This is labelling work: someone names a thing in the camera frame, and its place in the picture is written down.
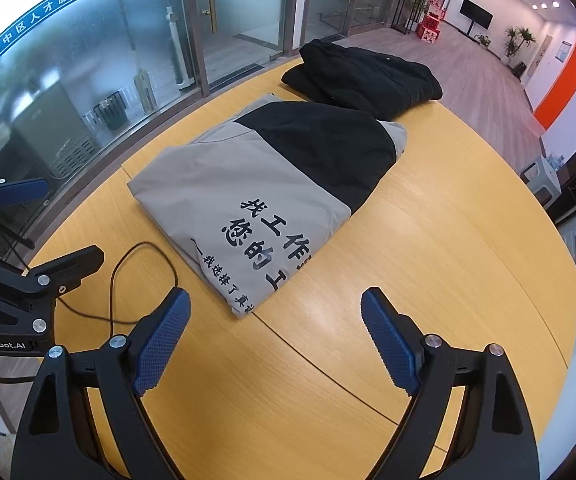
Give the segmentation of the beige and black jacket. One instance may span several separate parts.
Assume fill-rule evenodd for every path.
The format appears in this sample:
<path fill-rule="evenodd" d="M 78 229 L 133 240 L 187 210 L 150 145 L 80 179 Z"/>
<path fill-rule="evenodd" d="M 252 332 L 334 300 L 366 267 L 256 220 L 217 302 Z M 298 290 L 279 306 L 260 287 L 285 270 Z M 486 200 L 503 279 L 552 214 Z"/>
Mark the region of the beige and black jacket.
<path fill-rule="evenodd" d="M 365 204 L 406 144 L 398 122 L 267 94 L 164 148 L 128 188 L 243 318 Z"/>

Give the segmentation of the grey plastic stool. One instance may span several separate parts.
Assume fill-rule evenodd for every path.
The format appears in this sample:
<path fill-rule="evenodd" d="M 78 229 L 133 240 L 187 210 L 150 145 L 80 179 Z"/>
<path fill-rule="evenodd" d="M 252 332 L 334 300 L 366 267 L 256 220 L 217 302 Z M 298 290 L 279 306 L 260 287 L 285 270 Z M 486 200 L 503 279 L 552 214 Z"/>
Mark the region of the grey plastic stool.
<path fill-rule="evenodd" d="M 533 159 L 519 177 L 544 209 L 552 206 L 561 194 L 556 171 L 543 156 Z"/>

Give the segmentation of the orange door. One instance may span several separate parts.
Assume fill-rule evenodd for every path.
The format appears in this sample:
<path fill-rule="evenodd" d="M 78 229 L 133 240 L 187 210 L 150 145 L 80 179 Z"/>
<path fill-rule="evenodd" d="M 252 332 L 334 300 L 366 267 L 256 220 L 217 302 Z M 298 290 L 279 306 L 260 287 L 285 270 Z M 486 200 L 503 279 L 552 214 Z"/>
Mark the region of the orange door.
<path fill-rule="evenodd" d="M 567 61 L 533 113 L 538 123 L 549 129 L 576 93 L 576 43 Z"/>

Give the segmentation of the folded black garment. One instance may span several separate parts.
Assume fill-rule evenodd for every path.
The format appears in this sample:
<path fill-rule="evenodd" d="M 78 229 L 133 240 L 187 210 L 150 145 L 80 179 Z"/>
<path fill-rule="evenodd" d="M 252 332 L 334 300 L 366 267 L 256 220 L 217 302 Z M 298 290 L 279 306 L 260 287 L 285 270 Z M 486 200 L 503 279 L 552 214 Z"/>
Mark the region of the folded black garment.
<path fill-rule="evenodd" d="M 398 56 L 312 40 L 300 49 L 302 63 L 281 81 L 302 96 L 379 120 L 440 100 L 443 90 L 428 66 Z"/>

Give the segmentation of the tall corner plant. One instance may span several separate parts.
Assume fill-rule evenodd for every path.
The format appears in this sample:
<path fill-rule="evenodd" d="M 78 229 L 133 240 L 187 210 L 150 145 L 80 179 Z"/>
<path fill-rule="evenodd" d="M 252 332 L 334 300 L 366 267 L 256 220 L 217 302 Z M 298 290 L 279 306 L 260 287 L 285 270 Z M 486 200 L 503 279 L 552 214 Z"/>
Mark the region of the tall corner plant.
<path fill-rule="evenodd" d="M 523 46 L 530 46 L 536 41 L 533 32 L 527 27 L 510 26 L 505 29 L 503 63 L 508 66 Z"/>

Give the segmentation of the red boxes stack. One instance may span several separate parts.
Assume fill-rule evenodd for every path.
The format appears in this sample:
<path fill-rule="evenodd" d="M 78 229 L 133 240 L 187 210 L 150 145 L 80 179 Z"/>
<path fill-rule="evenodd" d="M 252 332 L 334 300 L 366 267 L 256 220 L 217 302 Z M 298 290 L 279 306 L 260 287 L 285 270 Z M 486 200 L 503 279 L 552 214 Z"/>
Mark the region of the red boxes stack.
<path fill-rule="evenodd" d="M 434 44 L 440 37 L 440 24 L 445 17 L 445 0 L 428 0 L 422 21 L 417 25 L 416 35 L 427 44 Z"/>

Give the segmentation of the black wall television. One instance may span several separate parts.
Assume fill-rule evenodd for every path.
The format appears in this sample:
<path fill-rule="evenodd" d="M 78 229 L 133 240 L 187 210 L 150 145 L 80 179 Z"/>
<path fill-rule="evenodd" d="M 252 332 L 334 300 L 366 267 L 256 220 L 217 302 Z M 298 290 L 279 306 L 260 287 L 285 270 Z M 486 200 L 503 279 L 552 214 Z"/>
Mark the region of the black wall television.
<path fill-rule="evenodd" d="M 488 29 L 493 20 L 493 15 L 489 11 L 486 11 L 482 6 L 478 6 L 477 3 L 471 0 L 463 0 L 459 13 L 466 16 L 472 23 L 478 24 L 484 29 Z"/>

